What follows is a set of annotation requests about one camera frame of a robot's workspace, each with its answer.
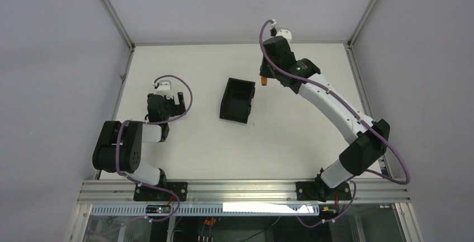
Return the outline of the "orange handle screwdriver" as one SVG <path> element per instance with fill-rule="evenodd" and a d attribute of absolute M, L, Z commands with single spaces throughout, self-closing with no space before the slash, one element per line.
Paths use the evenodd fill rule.
<path fill-rule="evenodd" d="M 268 78 L 267 78 L 267 77 L 261 77 L 261 78 L 260 78 L 260 84 L 261 84 L 262 86 L 266 86 L 267 83 L 268 83 Z"/>

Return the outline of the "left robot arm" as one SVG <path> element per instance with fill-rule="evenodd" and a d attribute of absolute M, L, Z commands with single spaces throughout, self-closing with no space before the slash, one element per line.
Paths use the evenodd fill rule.
<path fill-rule="evenodd" d="M 169 134 L 168 120 L 186 111 L 184 95 L 148 94 L 146 121 L 105 121 L 92 156 L 95 169 L 128 176 L 139 183 L 167 188 L 165 171 L 141 159 L 143 143 L 162 143 Z"/>

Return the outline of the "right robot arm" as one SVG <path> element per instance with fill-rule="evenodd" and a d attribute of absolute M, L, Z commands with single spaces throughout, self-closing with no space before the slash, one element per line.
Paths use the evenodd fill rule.
<path fill-rule="evenodd" d="M 341 183 L 361 175 L 385 152 L 386 145 L 374 134 L 388 138 L 390 126 L 385 120 L 374 121 L 336 97 L 321 70 L 309 59 L 297 60 L 286 38 L 271 37 L 262 43 L 265 55 L 260 75 L 276 79 L 284 87 L 313 104 L 338 129 L 348 147 L 315 178 L 312 200 L 325 202 Z"/>

